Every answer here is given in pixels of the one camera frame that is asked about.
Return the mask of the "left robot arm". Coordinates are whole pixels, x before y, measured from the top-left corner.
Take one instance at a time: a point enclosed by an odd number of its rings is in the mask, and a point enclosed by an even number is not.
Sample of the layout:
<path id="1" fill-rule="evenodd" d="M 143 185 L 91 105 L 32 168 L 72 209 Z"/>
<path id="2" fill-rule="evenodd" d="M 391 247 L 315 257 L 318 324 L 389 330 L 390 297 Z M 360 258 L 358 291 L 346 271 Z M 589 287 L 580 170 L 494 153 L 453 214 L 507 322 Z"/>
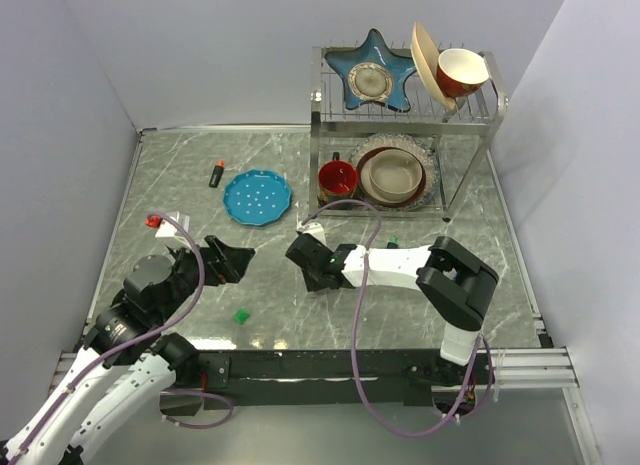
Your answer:
<path id="1" fill-rule="evenodd" d="M 140 259 L 86 335 L 70 369 L 36 415 L 2 442 L 4 464 L 72 464 L 152 395 L 198 375 L 195 347 L 167 334 L 207 286 L 237 284 L 255 251 L 215 236 Z"/>

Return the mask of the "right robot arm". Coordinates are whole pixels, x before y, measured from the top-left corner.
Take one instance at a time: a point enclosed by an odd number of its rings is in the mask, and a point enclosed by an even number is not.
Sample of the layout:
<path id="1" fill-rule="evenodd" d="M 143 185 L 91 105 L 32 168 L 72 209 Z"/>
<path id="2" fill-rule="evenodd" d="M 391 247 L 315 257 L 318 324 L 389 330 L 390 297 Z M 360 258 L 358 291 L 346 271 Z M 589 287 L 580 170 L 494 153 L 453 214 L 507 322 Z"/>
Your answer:
<path id="1" fill-rule="evenodd" d="M 303 272 L 306 289 L 394 287 L 421 292 L 445 321 L 439 375 L 459 383 L 472 369 L 472 350 L 499 282 L 497 272 L 451 237 L 430 246 L 372 248 L 341 244 L 335 250 L 309 233 L 289 246 L 286 258 Z"/>

